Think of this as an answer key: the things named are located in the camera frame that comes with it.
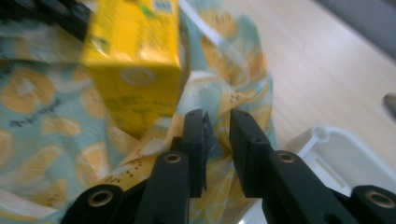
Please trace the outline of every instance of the tabletop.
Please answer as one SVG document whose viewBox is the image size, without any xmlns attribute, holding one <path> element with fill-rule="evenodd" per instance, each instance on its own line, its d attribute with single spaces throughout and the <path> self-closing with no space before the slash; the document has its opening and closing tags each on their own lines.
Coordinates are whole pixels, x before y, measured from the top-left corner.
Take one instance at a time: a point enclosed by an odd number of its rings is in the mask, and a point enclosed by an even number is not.
<svg viewBox="0 0 396 224">
<path fill-rule="evenodd" d="M 258 26 L 274 76 L 279 148 L 316 124 L 356 134 L 396 170 L 396 62 L 313 0 L 225 0 Z"/>
</svg>

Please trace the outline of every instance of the patterned cloth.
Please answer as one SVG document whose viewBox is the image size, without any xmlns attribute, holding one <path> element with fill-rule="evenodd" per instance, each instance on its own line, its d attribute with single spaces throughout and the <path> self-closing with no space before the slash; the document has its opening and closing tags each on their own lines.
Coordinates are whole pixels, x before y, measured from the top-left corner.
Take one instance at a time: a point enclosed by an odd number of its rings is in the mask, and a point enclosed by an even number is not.
<svg viewBox="0 0 396 224">
<path fill-rule="evenodd" d="M 197 108 L 208 112 L 221 153 L 209 159 L 207 192 L 191 199 L 191 223 L 230 223 L 237 215 L 230 211 L 249 205 L 233 168 L 230 110 L 252 114 L 275 147 L 272 78 L 254 24 L 217 1 L 199 2 L 191 5 L 242 61 L 231 60 L 182 15 L 191 76 L 174 116 L 158 119 L 141 139 L 108 118 L 77 64 L 82 45 L 73 36 L 35 21 L 0 23 L 0 223 L 59 223 L 85 189 L 141 182 L 156 156 L 182 135 L 184 115 Z"/>
</svg>

